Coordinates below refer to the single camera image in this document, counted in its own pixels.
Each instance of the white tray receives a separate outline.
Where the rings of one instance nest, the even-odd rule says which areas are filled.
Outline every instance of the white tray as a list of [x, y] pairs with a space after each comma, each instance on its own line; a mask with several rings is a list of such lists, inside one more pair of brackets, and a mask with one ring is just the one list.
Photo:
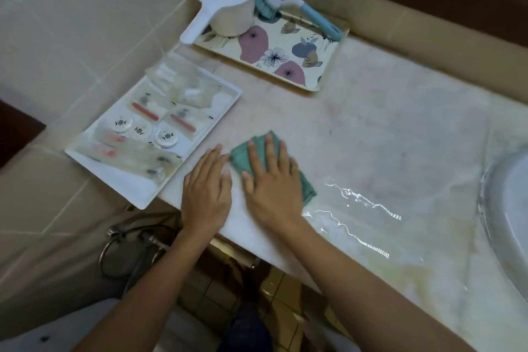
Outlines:
[[[175, 56], [176, 58], [183, 59], [183, 57], [175, 54], [174, 52], [171, 52], [170, 54], [172, 56]], [[189, 157], [193, 150], [200, 144], [200, 142], [202, 142], [205, 136], [213, 129], [217, 122], [220, 121], [222, 116], [227, 113], [229, 108], [233, 106], [233, 104], [242, 94], [241, 89], [237, 88], [233, 84], [230, 84], [227, 81], [221, 79], [220, 77], [211, 74], [205, 69], [198, 67], [198, 70], [200, 70], [203, 74], [211, 77], [221, 87], [221, 91], [218, 92], [213, 98], [212, 106], [210, 108], [202, 109], [210, 117], [212, 117], [210, 124], [206, 128], [203, 128], [201, 130], [201, 133], [197, 134], [193, 140], [188, 139], [184, 134], [168, 126], [168, 124], [163, 121], [155, 125], [153, 131], [153, 133], [155, 133], [158, 129], [167, 128], [171, 131], [178, 132], [178, 135], [180, 136], [179, 141], [174, 147], [168, 148], [166, 150], [174, 152], [175, 154], [180, 156], [183, 162]], [[91, 135], [94, 132], [94, 129], [97, 127], [97, 124], [101, 120], [107, 121], [120, 114], [132, 116], [134, 119], [137, 120], [142, 120], [142, 117], [135, 114], [132, 110], [127, 107], [127, 102], [132, 93], [134, 92], [134, 89], [137, 86], [143, 84], [144, 82], [151, 84], [153, 88], [157, 89], [154, 85], [152, 85], [152, 82], [147, 76], [143, 76], [143, 78], [135, 86], [133, 86], [132, 89], [130, 89], [124, 96], [122, 96], [121, 99], [115, 102], [115, 104], [111, 108], [109, 108], [103, 115], [101, 115], [101, 117], [98, 118], [91, 126], [89, 126], [89, 128], [87, 128], [83, 132], [83, 134], [86, 133]], [[93, 159], [90, 159], [89, 157], [77, 153], [74, 150], [69, 149], [69, 147], [66, 149], [66, 154], [72, 157], [82, 166], [86, 167], [89, 171], [91, 171], [95, 176], [97, 176], [106, 184], [108, 184], [116, 192], [123, 195], [130, 203], [132, 203], [138, 209], [145, 209], [172, 177], [167, 177], [165, 181], [163, 181], [163, 183], [158, 186], [154, 181], [150, 179], [130, 174], [115, 167], [111, 167], [101, 162], [97, 162]]]

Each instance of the pant leg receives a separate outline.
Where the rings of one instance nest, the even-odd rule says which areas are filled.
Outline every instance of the pant leg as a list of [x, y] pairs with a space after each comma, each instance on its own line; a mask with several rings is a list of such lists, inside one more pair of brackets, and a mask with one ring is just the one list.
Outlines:
[[253, 307], [240, 308], [217, 352], [273, 352], [271, 335]]

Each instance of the folded cloth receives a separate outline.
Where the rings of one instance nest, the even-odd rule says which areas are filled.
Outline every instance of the folded cloth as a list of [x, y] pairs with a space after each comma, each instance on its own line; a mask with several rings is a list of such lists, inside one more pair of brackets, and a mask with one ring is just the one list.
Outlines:
[[[279, 155], [279, 142], [280, 139], [273, 131], [270, 131], [271, 136], [273, 137], [273, 144], [275, 148], [275, 153], [277, 156]], [[257, 153], [259, 155], [260, 161], [262, 162], [264, 168], [267, 170], [266, 165], [266, 147], [265, 147], [265, 139], [266, 135], [261, 136], [254, 136], [251, 138], [253, 142], [255, 143], [255, 147], [257, 149]], [[241, 145], [238, 145], [236, 148], [234, 148], [231, 151], [230, 161], [233, 167], [236, 171], [238, 171], [239, 174], [242, 173], [242, 171], [247, 171], [249, 174], [254, 176], [253, 170], [251, 169], [251, 164], [249, 163], [249, 155], [248, 155], [248, 143], [244, 142]], [[308, 202], [312, 200], [314, 196], [317, 195], [317, 192], [315, 192], [315, 189], [313, 189], [312, 184], [308, 182], [304, 174], [300, 173], [300, 183], [302, 186], [302, 202], [306, 206]]]

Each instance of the floral tray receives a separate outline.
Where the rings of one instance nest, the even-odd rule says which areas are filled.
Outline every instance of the floral tray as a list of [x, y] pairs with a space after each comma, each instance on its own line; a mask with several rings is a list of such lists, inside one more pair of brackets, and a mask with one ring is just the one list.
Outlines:
[[[344, 21], [329, 18], [343, 32], [350, 27]], [[195, 44], [246, 66], [273, 75], [280, 80], [315, 92], [321, 88], [324, 73], [340, 42], [333, 42], [302, 16], [278, 12], [272, 19], [254, 17], [254, 25], [245, 34], [224, 37], [208, 26]]]

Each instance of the pink flower print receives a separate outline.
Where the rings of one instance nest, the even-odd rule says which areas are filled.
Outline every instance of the pink flower print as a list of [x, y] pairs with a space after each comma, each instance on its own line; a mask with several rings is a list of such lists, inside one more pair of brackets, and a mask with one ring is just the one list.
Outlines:
[[253, 64], [268, 50], [268, 34], [264, 28], [255, 25], [238, 37], [238, 43], [242, 48], [240, 60]]
[[306, 86], [303, 69], [296, 62], [289, 61], [282, 64], [277, 70], [275, 70], [274, 74], [289, 79], [296, 84]]

